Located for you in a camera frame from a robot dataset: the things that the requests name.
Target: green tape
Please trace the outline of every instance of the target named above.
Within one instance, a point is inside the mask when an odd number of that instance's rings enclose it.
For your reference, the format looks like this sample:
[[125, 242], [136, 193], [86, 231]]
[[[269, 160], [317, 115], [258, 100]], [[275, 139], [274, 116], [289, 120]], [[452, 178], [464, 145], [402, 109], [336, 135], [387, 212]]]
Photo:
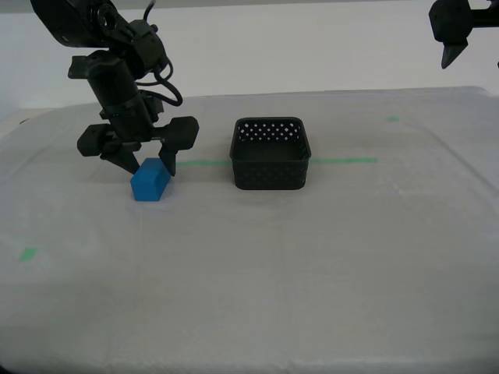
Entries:
[[19, 258], [19, 261], [21, 263], [28, 263], [32, 259], [34, 259], [38, 254], [38, 249], [36, 248], [26, 248], [24, 249], [23, 253], [21, 253], [21, 256]]
[[391, 115], [390, 117], [387, 117], [387, 122], [400, 122], [400, 117], [397, 117], [396, 115]]
[[[377, 158], [312, 158], [310, 164], [325, 165], [325, 164], [376, 164]], [[231, 161], [224, 160], [194, 160], [180, 161], [177, 166], [181, 168], [192, 166], [231, 166]]]
[[184, 166], [231, 166], [231, 165], [232, 165], [231, 161], [221, 161], [221, 160], [215, 160], [215, 161], [194, 160], [194, 161], [177, 162], [177, 166], [180, 166], [180, 167], [184, 167]]
[[377, 158], [312, 158], [310, 164], [376, 164]]

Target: table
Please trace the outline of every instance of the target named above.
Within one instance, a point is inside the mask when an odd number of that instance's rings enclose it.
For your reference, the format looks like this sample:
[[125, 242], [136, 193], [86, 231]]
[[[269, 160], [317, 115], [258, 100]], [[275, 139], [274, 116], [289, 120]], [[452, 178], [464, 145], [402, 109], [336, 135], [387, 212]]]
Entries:
[[[499, 109], [485, 91], [190, 98], [159, 203], [83, 158], [82, 105], [0, 142], [0, 362], [22, 373], [499, 371]], [[296, 116], [306, 187], [232, 182], [235, 121]], [[155, 157], [146, 145], [139, 159]]]

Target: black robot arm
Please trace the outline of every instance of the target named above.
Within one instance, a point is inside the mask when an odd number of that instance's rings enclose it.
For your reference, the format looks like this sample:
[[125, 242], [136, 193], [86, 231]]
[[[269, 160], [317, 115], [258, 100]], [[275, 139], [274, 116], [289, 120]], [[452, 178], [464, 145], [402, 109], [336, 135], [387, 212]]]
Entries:
[[[133, 152], [141, 143], [160, 140], [159, 153], [165, 167], [175, 175], [176, 154], [193, 147], [199, 125], [193, 117], [174, 118], [169, 125], [154, 127], [163, 112], [162, 101], [173, 106], [183, 102], [180, 92], [168, 81], [173, 65], [157, 35], [147, 22], [155, 0], [143, 19], [126, 22], [109, 0], [31, 0], [34, 11], [54, 38], [67, 47], [106, 48], [89, 56], [75, 56], [70, 79], [86, 79], [103, 107], [101, 117], [109, 123], [90, 126], [78, 140], [85, 157], [100, 156], [134, 174], [139, 164]], [[167, 67], [170, 73], [161, 77]], [[155, 83], [136, 83], [153, 73]], [[163, 85], [175, 99], [139, 90]]]
[[446, 69], [468, 47], [473, 28], [499, 26], [499, 0], [488, 9], [471, 9], [468, 0], [437, 0], [430, 10], [435, 40], [444, 44], [442, 69]]

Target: blue block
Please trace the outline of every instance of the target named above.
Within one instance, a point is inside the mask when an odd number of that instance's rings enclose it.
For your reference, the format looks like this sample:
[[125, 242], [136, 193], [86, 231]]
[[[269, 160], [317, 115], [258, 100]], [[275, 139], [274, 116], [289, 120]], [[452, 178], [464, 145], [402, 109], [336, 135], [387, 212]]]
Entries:
[[159, 158], [147, 158], [132, 178], [136, 201], [159, 201], [171, 175]]

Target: black basket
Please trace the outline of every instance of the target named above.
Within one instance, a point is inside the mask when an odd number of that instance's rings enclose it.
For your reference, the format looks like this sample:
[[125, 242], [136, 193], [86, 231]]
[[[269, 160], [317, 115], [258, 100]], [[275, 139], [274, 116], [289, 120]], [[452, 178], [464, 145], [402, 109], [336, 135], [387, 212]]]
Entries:
[[231, 159], [240, 189], [301, 189], [311, 155], [297, 118], [243, 118], [235, 124]]

